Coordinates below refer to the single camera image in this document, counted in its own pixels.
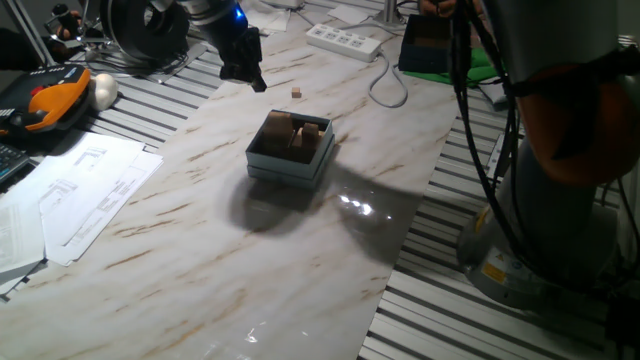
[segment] black cable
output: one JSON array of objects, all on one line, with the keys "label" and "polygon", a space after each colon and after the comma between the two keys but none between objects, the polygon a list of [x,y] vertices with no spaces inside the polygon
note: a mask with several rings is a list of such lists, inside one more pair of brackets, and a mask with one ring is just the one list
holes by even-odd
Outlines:
[{"label": "black cable", "polygon": [[400,6],[402,6],[402,5],[409,4],[409,3],[416,3],[416,4],[417,4],[417,3],[418,3],[418,1],[416,1],[416,0],[405,0],[405,1],[401,1],[401,2],[399,2],[399,3],[397,3],[397,4],[396,4],[396,9],[397,9],[397,8],[399,8],[399,7],[400,7]]},{"label": "black cable", "polygon": [[540,276],[541,278],[543,278],[544,280],[546,280],[551,284],[559,285],[579,293],[591,293],[593,290],[594,284],[589,284],[587,286],[581,285],[581,284],[580,285],[574,284],[569,281],[566,281],[562,277],[557,276],[553,270],[548,269],[544,265],[537,266],[538,264],[544,264],[546,262],[542,261],[542,259],[539,257],[539,251],[536,251],[537,249],[532,248],[535,245],[535,242],[532,241],[531,237],[529,236],[529,233],[527,232],[526,227],[523,226],[522,214],[520,213],[520,210],[518,207],[518,199],[516,196],[517,172],[515,169],[517,168],[517,157],[518,157],[517,139],[518,139],[519,125],[518,125],[518,120],[516,119],[516,116],[515,116],[515,109],[516,109],[515,96],[513,95],[510,89],[510,82],[508,80],[508,77],[504,69],[502,68],[502,66],[500,66],[500,64],[502,64],[500,52],[496,44],[493,42],[493,37],[488,33],[486,28],[484,28],[484,25],[478,18],[477,13],[475,12],[475,8],[473,7],[472,4],[467,3],[465,0],[458,0],[456,5],[457,6],[456,6],[456,10],[454,11],[454,19],[457,18],[458,26],[454,26],[454,33],[455,33],[454,37],[456,36],[458,38],[460,37],[458,27],[460,26],[460,24],[466,21],[466,17],[465,17],[465,10],[466,10],[466,14],[469,15],[468,20],[470,20],[473,26],[476,28],[476,31],[478,32],[480,40],[482,41],[482,44],[485,47],[485,50],[487,51],[489,58],[494,64],[494,68],[496,69],[499,77],[502,79],[504,83],[505,94],[507,95],[507,100],[509,103],[509,115],[508,115],[506,128],[507,128],[507,133],[510,132],[513,139],[513,141],[510,144],[511,145],[511,169],[512,169],[511,170],[511,175],[512,175],[511,190],[512,190],[512,197],[513,197],[513,206],[514,206],[514,212],[516,213],[517,221],[520,224],[520,230],[524,238],[524,241],[521,242],[518,239],[518,237],[515,235],[515,232],[511,227],[511,224],[508,222],[503,209],[501,208],[500,204],[496,199],[495,191],[489,185],[487,175],[484,172],[484,168],[478,157],[477,149],[475,147],[475,142],[473,140],[473,134],[471,132],[470,124],[469,124],[470,121],[469,121],[469,109],[468,109],[467,95],[466,95],[466,84],[464,81],[462,81],[463,78],[460,77],[461,74],[459,74],[458,72],[459,69],[456,68],[456,66],[459,66],[459,59],[458,59],[459,52],[457,51],[457,49],[455,49],[455,46],[453,46],[452,57],[454,61],[457,63],[457,65],[453,67],[455,71],[458,73],[452,76],[453,77],[452,80],[454,82],[454,88],[456,89],[456,97],[458,98],[458,104],[460,106],[460,110],[462,113],[463,122],[465,123],[465,134],[467,136],[467,141],[469,142],[469,149],[470,149],[472,158],[474,160],[473,161],[474,165],[478,172],[478,176],[480,177],[480,182],[483,186],[483,190],[487,196],[487,200],[489,201],[491,209],[493,210],[493,213],[496,217],[496,221],[498,222],[503,233],[505,234],[514,256],[519,261],[521,261],[525,266],[527,266],[531,271],[533,271],[535,274],[537,274],[538,276]]},{"label": "black cable", "polygon": [[143,72],[144,71],[144,73],[141,74],[141,75],[154,75],[154,74],[167,74],[167,73],[170,73],[171,71],[175,70],[176,68],[182,66],[189,58],[187,53],[184,52],[184,51],[176,53],[175,55],[176,55],[176,58],[180,60],[177,64],[168,65],[168,66],[165,66],[163,68],[156,69],[151,73],[148,73],[149,70],[152,70],[150,67],[119,65],[119,64],[115,64],[115,63],[112,63],[112,62],[106,61],[106,60],[86,60],[85,59],[83,61],[67,61],[66,63],[86,65],[87,68],[89,68],[89,70],[92,70],[92,71],[95,71],[95,72],[107,72],[107,70],[95,68],[95,67],[91,66],[91,64],[100,64],[100,65],[105,65],[105,66],[111,67],[112,69],[115,70],[114,72],[128,72],[128,71],[134,71],[134,72],[135,71],[140,71],[140,72]]}]

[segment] small wooden cube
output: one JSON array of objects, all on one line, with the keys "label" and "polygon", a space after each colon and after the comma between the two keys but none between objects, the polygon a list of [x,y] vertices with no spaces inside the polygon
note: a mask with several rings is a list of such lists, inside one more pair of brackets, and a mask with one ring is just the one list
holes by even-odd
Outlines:
[{"label": "small wooden cube", "polygon": [[291,97],[294,99],[300,99],[302,97],[302,93],[300,92],[300,88],[292,88],[291,89]]}]

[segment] orange device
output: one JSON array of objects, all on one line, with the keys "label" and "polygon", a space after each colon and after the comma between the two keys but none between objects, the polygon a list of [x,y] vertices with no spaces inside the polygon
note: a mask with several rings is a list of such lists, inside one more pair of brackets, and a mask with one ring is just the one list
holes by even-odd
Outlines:
[{"label": "orange device", "polygon": [[0,94],[0,136],[27,137],[66,130],[89,105],[91,73],[80,65],[39,69],[16,79]]}]

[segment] paper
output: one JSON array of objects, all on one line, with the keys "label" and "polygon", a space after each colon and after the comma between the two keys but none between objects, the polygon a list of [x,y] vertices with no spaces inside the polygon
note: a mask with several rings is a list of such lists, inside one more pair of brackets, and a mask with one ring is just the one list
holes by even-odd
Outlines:
[{"label": "paper", "polygon": [[340,19],[350,25],[360,24],[369,18],[368,14],[344,5],[338,5],[337,8],[329,11],[327,15]]},{"label": "paper", "polygon": [[289,10],[277,9],[259,0],[245,0],[242,2],[242,8],[249,24],[260,29],[261,32],[272,34],[287,31],[291,16]]},{"label": "paper", "polygon": [[162,156],[140,153],[120,177],[115,188],[100,199],[100,202],[88,214],[86,221],[67,242],[47,245],[47,258],[65,266],[78,260],[131,195],[149,179],[160,165],[162,165]]},{"label": "paper", "polygon": [[47,156],[5,195],[13,202],[38,199],[47,253],[69,242],[144,147],[93,133],[75,131],[69,137],[75,142],[71,149]]},{"label": "paper", "polygon": [[0,294],[11,291],[44,258],[37,198],[12,198],[0,200]]}]

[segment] metal grating floor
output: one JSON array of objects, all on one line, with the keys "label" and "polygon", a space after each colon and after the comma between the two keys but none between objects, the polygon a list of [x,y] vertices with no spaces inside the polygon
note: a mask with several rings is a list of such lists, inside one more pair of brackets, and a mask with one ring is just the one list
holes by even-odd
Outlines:
[{"label": "metal grating floor", "polygon": [[[479,91],[470,90],[469,95],[474,138],[486,164],[506,117],[494,112]],[[599,188],[597,199],[601,195]],[[614,188],[606,204],[618,208],[618,202]],[[607,358],[605,304],[582,301],[576,307],[573,299],[566,309],[534,314],[490,300],[466,279],[456,259],[457,237],[486,204],[464,124],[456,119],[378,305],[361,359]]]},{"label": "metal grating floor", "polygon": [[[197,31],[190,42],[202,42]],[[106,60],[126,65],[121,57]],[[207,51],[164,84],[135,77],[117,77],[120,95],[108,110],[92,112],[77,127],[104,135],[132,139],[155,152],[222,85],[222,61],[207,44]]]}]

